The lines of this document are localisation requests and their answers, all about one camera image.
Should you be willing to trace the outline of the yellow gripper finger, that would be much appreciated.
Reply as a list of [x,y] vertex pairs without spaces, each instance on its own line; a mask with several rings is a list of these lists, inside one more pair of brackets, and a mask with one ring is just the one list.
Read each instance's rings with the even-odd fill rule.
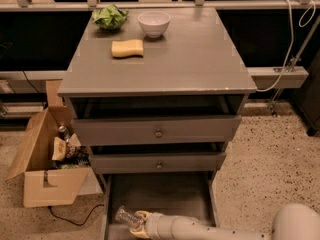
[[149,239],[149,235],[145,232],[144,229],[142,229],[142,230],[131,229],[130,233],[133,234],[135,237],[140,238],[140,239]]
[[144,221],[146,221],[151,216],[151,213],[148,211],[138,210],[135,212],[135,215],[141,217]]

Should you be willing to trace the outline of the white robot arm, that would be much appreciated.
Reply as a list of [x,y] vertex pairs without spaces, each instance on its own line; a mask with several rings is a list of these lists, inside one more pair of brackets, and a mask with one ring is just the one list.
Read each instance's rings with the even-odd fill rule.
[[150,240],[320,240],[320,214],[298,203],[276,213],[271,232],[204,225],[195,217],[137,211],[130,232]]

